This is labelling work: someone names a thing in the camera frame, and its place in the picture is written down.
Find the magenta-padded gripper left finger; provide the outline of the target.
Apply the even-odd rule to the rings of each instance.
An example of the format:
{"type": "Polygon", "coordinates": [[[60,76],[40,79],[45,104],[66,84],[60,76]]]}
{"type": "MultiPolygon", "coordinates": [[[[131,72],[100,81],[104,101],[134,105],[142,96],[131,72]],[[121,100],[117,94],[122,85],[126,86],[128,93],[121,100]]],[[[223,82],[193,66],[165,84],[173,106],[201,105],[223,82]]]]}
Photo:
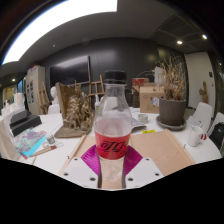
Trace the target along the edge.
{"type": "Polygon", "coordinates": [[[62,172],[62,177],[81,187],[101,187],[101,165],[96,146],[91,146],[81,157],[74,157],[62,172]]]}

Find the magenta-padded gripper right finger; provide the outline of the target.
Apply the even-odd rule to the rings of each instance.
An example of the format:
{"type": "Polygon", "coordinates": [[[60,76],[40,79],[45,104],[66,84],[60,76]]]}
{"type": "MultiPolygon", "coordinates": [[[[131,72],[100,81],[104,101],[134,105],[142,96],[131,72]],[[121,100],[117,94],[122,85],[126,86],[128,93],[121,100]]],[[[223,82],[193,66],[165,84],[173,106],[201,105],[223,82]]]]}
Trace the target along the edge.
{"type": "Polygon", "coordinates": [[[162,172],[150,157],[143,157],[133,147],[128,147],[123,161],[123,189],[140,188],[162,177],[162,172]]]}

